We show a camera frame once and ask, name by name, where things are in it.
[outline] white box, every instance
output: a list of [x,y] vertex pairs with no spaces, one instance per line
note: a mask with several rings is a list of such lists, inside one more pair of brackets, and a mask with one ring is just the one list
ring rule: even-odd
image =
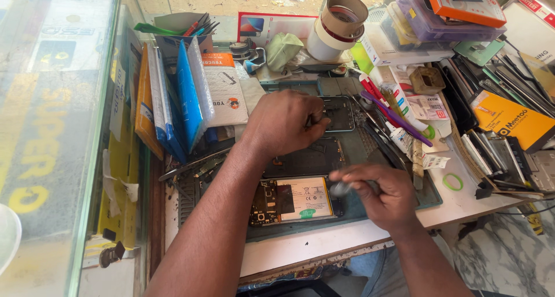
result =
[[364,28],[360,41],[374,66],[435,62],[454,55],[452,50],[397,51],[379,24],[365,23]]
[[504,12],[507,40],[520,52],[555,68],[555,29],[520,2],[511,3]]

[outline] glue tube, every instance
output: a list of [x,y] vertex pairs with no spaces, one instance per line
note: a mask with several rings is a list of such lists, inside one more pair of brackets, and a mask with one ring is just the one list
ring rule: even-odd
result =
[[428,125],[425,124],[425,123],[422,123],[421,121],[416,119],[415,115],[412,112],[412,109],[411,109],[410,105],[408,104],[408,101],[407,101],[407,98],[405,96],[405,92],[403,91],[402,86],[409,86],[409,85],[398,84],[393,89],[393,96],[397,100],[397,104],[399,105],[399,108],[401,109],[401,112],[403,113],[403,117],[405,117],[405,120],[407,121],[407,123],[411,124],[416,130],[418,130],[418,131],[426,130],[428,128]]
[[401,152],[405,153],[407,157],[409,156],[409,152],[412,146],[412,136],[409,135],[403,128],[395,128],[390,122],[385,122],[387,128],[391,131],[389,138],[393,141],[395,145],[401,150]]

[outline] hand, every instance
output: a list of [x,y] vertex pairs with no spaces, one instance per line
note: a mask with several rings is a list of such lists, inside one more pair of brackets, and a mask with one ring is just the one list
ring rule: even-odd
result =
[[[265,159],[304,149],[322,137],[329,118],[322,118],[323,100],[314,95],[283,90],[263,95],[249,116],[242,142]],[[312,126],[306,127],[308,119]]]
[[[415,213],[415,188],[405,171],[360,164],[331,172],[330,180],[350,183],[357,190],[368,218],[393,239],[413,230],[415,224],[422,227]],[[365,180],[375,180],[382,192],[374,192]]]

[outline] green cloth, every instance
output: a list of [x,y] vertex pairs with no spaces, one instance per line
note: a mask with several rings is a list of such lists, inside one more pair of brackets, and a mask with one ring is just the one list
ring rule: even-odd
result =
[[297,36],[278,33],[265,48],[268,68],[274,72],[283,71],[283,67],[301,51],[302,47],[302,41]]

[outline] handwritten note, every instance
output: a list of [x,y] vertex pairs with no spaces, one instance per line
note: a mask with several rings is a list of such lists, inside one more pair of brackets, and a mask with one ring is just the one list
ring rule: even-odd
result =
[[123,118],[123,104],[125,103],[125,71],[118,61],[115,67],[115,87],[112,97],[112,111],[110,112],[110,131],[117,141],[121,137],[121,120]]

